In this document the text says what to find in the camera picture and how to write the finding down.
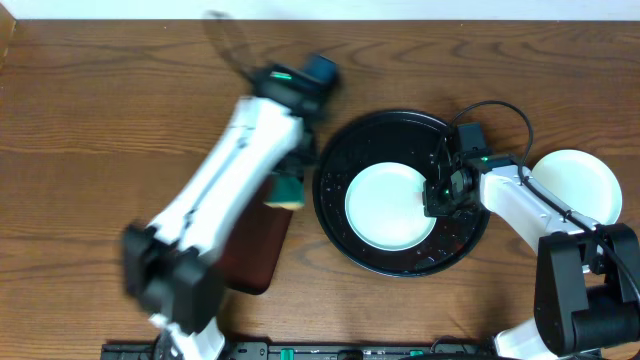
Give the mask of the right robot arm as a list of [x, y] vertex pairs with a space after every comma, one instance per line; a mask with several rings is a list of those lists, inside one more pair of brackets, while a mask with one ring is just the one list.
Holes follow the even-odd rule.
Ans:
[[639, 243], [544, 189], [512, 155], [470, 153], [425, 181], [424, 212], [502, 218], [536, 253], [531, 321], [499, 333], [503, 357], [562, 358], [639, 339]]

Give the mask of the green sponge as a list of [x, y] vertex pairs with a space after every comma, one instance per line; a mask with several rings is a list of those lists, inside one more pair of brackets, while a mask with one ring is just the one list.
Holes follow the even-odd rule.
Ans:
[[264, 204], [271, 208], [297, 211], [305, 205], [303, 182], [297, 177], [276, 175]]

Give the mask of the pale green plate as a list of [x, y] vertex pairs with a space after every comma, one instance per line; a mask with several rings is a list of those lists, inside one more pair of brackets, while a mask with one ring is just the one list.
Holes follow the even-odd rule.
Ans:
[[597, 157], [579, 150], [558, 150], [544, 156], [533, 177], [565, 204], [603, 225], [617, 222], [623, 197], [611, 169]]
[[388, 252], [412, 248], [436, 225], [424, 214], [425, 177], [396, 162], [371, 165], [358, 173], [345, 195], [345, 214], [365, 244]]

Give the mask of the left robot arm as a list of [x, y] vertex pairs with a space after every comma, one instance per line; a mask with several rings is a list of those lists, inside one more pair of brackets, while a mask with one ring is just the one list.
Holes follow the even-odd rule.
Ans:
[[320, 55], [302, 69], [273, 64], [250, 77], [222, 137], [198, 170], [146, 226], [122, 235], [126, 292], [169, 337], [168, 354], [216, 359], [225, 337], [216, 315], [225, 281], [215, 265], [241, 214], [272, 174], [299, 179], [314, 161], [311, 124], [338, 81]]

